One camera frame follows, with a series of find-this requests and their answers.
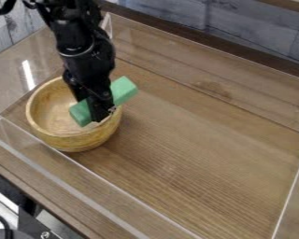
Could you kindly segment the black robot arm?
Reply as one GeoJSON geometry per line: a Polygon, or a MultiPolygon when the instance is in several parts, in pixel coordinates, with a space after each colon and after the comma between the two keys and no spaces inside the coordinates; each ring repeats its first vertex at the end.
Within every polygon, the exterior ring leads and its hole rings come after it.
{"type": "MultiPolygon", "coordinates": [[[[6,0],[0,16],[18,0],[6,0]]],[[[64,82],[78,102],[86,100],[90,119],[104,120],[114,108],[109,75],[114,69],[116,50],[101,28],[101,8],[94,0],[21,0],[34,9],[56,39],[64,63],[64,82]]]]}

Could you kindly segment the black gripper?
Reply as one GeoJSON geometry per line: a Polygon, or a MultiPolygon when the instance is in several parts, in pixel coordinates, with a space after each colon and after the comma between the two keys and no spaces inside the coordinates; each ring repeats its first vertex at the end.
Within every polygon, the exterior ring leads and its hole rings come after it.
{"type": "Polygon", "coordinates": [[[104,30],[61,30],[56,44],[64,62],[64,82],[77,102],[86,98],[90,118],[101,122],[113,105],[109,75],[116,51],[104,30]]]}

